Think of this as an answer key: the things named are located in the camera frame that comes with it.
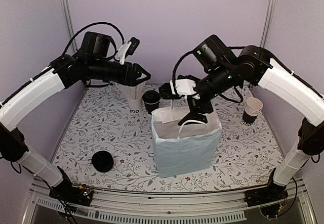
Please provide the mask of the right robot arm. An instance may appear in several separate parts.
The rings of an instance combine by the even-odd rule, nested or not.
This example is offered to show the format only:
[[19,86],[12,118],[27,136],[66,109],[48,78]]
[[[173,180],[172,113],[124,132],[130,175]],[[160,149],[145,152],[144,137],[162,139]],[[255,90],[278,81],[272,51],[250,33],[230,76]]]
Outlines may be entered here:
[[202,64],[207,75],[202,80],[193,76],[179,79],[173,76],[170,82],[172,94],[206,103],[247,81],[277,95],[303,115],[298,141],[271,172],[267,186],[245,192],[245,201],[250,206],[287,197],[286,186],[290,179],[312,156],[323,151],[323,95],[261,47],[241,47],[236,56],[233,47],[211,35],[191,54]]

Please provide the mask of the light blue paper bag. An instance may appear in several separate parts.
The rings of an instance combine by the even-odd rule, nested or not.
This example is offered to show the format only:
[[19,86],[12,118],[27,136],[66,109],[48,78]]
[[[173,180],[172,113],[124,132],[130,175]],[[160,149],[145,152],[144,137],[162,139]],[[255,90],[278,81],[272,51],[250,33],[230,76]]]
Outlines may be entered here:
[[185,120],[188,106],[168,106],[151,113],[154,161],[161,178],[187,174],[211,166],[222,133],[220,118],[212,107],[207,122]]

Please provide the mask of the right aluminium frame post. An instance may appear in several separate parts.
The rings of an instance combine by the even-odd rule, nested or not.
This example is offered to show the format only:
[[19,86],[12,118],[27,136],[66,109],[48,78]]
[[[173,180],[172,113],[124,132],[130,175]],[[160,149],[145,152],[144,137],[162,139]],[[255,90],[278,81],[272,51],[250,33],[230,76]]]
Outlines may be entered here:
[[260,39],[260,47],[264,48],[267,43],[267,39],[270,33],[270,26],[271,26],[271,21],[275,9],[275,3],[276,0],[268,0],[267,2],[267,9],[266,9],[266,14],[265,14],[265,20],[264,20],[264,25],[263,25],[263,30],[261,34],[261,39]]

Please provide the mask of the stack of paper cups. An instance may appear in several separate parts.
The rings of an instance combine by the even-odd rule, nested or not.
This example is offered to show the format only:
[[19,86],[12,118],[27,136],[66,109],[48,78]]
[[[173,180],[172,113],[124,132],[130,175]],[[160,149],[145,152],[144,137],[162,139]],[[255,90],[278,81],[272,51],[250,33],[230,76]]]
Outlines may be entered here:
[[246,126],[252,125],[263,108],[261,100],[250,97],[246,99],[244,113],[242,116],[242,124]]

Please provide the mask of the stack of black lids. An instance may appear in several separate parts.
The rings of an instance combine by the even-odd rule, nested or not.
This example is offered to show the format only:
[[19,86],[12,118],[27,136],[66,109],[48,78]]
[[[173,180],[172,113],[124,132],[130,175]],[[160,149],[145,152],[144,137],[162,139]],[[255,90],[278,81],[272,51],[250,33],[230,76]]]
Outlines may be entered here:
[[99,151],[92,156],[91,164],[98,172],[105,173],[113,168],[114,160],[108,151]]

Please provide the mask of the black lidded coffee cup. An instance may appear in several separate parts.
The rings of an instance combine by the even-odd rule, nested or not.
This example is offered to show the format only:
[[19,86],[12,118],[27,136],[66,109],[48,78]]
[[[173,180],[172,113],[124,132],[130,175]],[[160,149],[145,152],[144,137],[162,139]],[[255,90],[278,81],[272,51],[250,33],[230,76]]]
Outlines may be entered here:
[[160,95],[157,91],[146,91],[142,97],[145,109],[148,114],[152,114],[152,111],[159,108]]

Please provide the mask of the white cup holding straws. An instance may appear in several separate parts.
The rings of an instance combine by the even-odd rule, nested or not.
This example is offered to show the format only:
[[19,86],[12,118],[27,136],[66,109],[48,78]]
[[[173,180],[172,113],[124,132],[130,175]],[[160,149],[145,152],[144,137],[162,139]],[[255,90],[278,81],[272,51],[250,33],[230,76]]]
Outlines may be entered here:
[[138,114],[142,112],[142,97],[138,99],[127,99],[129,104],[129,112],[131,114]]

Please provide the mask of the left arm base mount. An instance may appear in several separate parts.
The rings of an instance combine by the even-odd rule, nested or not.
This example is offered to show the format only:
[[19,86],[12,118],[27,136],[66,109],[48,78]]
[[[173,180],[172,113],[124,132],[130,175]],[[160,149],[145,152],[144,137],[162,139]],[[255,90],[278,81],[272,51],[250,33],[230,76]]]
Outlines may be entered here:
[[58,186],[51,188],[49,196],[62,202],[90,206],[93,198],[93,189],[86,185],[76,187],[62,182]]

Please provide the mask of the front aluminium rail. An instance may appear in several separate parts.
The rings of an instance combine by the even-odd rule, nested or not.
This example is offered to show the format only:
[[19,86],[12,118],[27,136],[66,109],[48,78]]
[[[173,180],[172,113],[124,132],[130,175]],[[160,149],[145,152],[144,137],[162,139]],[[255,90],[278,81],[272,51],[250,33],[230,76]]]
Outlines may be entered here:
[[243,190],[159,194],[96,189],[89,206],[62,204],[31,189],[24,223],[316,223],[303,186],[287,200],[248,206]]

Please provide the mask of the left aluminium frame post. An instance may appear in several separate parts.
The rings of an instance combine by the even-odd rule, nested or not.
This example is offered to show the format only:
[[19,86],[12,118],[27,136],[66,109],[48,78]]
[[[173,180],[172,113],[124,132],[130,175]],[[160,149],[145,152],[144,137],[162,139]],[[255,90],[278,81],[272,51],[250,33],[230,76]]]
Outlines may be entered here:
[[61,3],[64,21],[67,29],[67,34],[68,37],[71,39],[74,35],[74,29],[73,29],[73,24],[71,19],[69,3],[68,0],[60,0],[60,3]]

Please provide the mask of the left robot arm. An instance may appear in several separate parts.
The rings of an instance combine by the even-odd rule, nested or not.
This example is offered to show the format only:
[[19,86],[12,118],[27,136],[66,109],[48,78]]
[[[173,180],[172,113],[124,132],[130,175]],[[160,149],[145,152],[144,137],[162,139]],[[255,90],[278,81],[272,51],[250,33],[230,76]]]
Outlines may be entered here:
[[138,45],[139,39],[122,40],[108,56],[110,45],[115,45],[111,36],[86,32],[81,47],[74,55],[63,52],[38,75],[1,102],[1,155],[11,163],[18,163],[32,174],[46,181],[53,197],[67,202],[89,199],[84,185],[74,187],[67,174],[54,166],[41,154],[29,148],[18,124],[36,107],[51,96],[68,89],[78,81],[92,79],[116,82],[134,87],[151,78],[150,73],[137,63],[126,62]]

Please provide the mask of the aluminium frame post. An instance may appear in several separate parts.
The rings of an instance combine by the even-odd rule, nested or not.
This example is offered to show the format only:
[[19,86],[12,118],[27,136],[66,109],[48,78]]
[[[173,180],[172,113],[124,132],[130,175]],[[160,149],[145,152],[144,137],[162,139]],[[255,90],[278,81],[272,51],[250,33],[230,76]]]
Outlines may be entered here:
[[68,37],[71,39],[74,35],[74,29],[73,29],[73,24],[71,19],[69,3],[68,0],[60,0],[60,3],[61,3],[64,21],[67,29],[67,34]]
[[267,9],[266,9],[266,14],[265,14],[265,20],[264,20],[264,25],[263,25],[263,30],[261,34],[261,39],[260,39],[260,47],[264,48],[267,43],[267,39],[270,33],[270,26],[271,26],[271,21],[275,9],[275,3],[276,0],[268,0],[267,2]]

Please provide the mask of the bundle of wrapped straws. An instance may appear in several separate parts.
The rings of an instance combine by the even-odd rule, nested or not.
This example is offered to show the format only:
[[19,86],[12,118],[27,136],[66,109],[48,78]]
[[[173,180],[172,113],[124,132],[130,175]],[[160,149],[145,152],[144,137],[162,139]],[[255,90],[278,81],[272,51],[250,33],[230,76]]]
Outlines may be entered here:
[[116,83],[115,85],[121,91],[121,93],[129,100],[136,100],[142,97],[143,89],[146,82],[142,82],[137,86],[126,86]]

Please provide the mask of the floral table mat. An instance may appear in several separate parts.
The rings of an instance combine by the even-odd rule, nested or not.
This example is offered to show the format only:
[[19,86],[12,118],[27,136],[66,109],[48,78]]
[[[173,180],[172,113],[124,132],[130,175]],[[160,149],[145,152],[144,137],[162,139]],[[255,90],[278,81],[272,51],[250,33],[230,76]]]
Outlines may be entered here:
[[[263,115],[251,126],[241,122],[244,106],[222,98],[212,101],[223,131],[211,167],[161,178],[154,163],[150,116],[131,114],[127,100],[115,86],[86,92],[53,163],[75,184],[136,192],[207,192],[267,183],[282,162],[281,150]],[[113,168],[98,172],[92,156],[108,151]]]

